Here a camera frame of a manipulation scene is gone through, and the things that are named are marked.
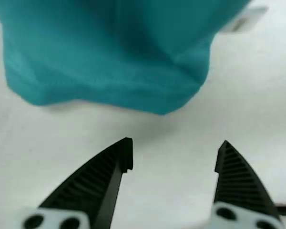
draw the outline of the teal fabric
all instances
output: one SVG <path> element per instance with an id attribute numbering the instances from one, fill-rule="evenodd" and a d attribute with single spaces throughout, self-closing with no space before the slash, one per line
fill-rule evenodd
<path id="1" fill-rule="evenodd" d="M 165 114 L 204 83 L 215 33 L 248 0 L 0 0 L 8 86 Z"/>

